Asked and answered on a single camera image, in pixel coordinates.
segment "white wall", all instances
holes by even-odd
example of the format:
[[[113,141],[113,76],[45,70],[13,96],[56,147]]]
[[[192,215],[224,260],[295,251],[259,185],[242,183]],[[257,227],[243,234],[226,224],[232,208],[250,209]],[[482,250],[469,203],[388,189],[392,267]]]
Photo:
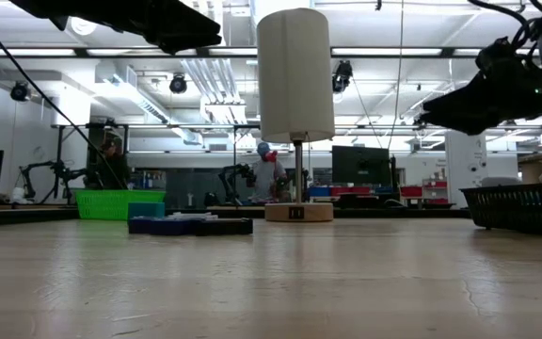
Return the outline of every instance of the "white wall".
[[[406,184],[418,185],[422,179],[429,178],[434,172],[446,166],[444,154],[396,154],[396,166],[405,169]],[[238,163],[254,163],[259,156],[253,154],[238,154]],[[279,157],[286,168],[295,166],[292,154],[281,154]],[[187,154],[138,154],[128,156],[129,166],[135,168],[157,169],[220,169],[233,164],[231,153],[187,153]],[[309,157],[304,153],[303,165],[309,168]],[[311,155],[311,167],[331,168],[331,154],[314,153]],[[487,161],[490,176],[518,177],[518,161],[512,154],[490,154]]]
[[[0,193],[11,192],[20,166],[56,158],[56,130],[51,128],[51,121],[49,108],[16,103],[9,97],[9,91],[0,89],[0,150],[4,151]],[[31,178],[37,198],[41,198],[53,186],[55,176],[42,168],[34,169]]]

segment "table surface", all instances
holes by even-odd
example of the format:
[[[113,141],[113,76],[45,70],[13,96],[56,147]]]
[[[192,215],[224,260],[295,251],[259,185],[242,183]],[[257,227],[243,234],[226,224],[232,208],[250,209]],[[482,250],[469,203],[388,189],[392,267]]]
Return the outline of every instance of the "table surface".
[[[542,237],[465,219],[0,226],[0,338],[542,338]]]

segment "white lamp shade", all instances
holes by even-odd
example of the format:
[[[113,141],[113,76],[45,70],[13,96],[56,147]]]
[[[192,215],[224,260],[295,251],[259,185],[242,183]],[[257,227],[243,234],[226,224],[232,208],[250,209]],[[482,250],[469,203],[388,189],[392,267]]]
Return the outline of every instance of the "white lamp shade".
[[[307,8],[283,10],[262,19],[257,31],[263,140],[334,137],[326,17]]]

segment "ceiling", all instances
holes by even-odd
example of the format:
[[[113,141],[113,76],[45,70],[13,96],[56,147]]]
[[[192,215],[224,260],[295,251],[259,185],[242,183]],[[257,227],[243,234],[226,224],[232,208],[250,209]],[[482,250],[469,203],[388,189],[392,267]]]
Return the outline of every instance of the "ceiling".
[[[202,3],[198,0],[184,2],[195,9],[199,9],[199,4]],[[209,6],[208,15],[213,18],[215,1],[204,2]],[[527,0],[521,2],[527,3],[523,12],[525,17],[540,15]],[[479,10],[465,0],[405,0],[402,23],[400,0],[384,0],[383,7],[379,11],[375,10],[375,1],[316,0],[314,3],[316,9],[327,16],[332,46],[399,46],[402,38],[404,46],[481,48],[497,38],[512,37],[519,27],[519,23],[514,19],[493,11]],[[520,1],[496,0],[492,3],[517,9]],[[248,0],[225,0],[222,1],[222,6],[224,8],[222,25],[227,45],[255,45]],[[148,46],[148,43],[139,36],[119,34],[103,26],[98,26],[87,36],[80,36],[70,28],[60,32],[49,21],[35,19],[7,1],[0,1],[0,39],[7,46],[16,47]],[[240,96],[246,104],[246,116],[256,121],[258,85],[257,67],[253,61],[254,59],[232,59],[231,70]],[[333,60],[332,69],[327,70],[328,76],[338,61]],[[472,58],[402,60],[398,57],[351,58],[350,61],[355,81],[342,96],[335,97],[335,115],[338,124],[369,121],[393,124],[395,117],[397,124],[411,123],[412,118],[419,113],[419,106],[423,100],[440,95],[450,86],[465,85],[477,72]],[[199,114],[201,94],[189,76],[186,93],[172,94],[168,89],[174,73],[186,72],[179,59],[123,58],[114,62],[121,70],[127,66],[132,67],[138,75],[139,88],[171,114],[174,111],[181,111],[182,116],[185,116],[184,113],[190,109],[193,110],[193,114]],[[98,60],[22,59],[21,63],[30,70],[60,71],[74,77],[74,74],[80,73],[83,68],[92,69]],[[12,65],[0,59],[0,71],[2,69],[4,71],[12,69]],[[84,81],[76,78],[75,80],[81,83]],[[93,86],[89,83],[82,85],[87,88]],[[114,105],[113,100],[112,105],[113,109],[104,111],[106,114],[114,114],[120,120],[125,116],[128,118],[140,114],[139,110],[130,105]]]

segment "lamp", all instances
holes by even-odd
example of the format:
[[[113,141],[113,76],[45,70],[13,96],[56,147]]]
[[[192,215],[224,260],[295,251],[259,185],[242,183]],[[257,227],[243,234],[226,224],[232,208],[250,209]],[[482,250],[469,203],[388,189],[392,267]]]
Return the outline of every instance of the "lamp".
[[[313,9],[275,12],[257,27],[262,139],[295,145],[296,203],[265,206],[271,221],[333,220],[330,203],[302,202],[302,143],[335,136],[329,29]]]

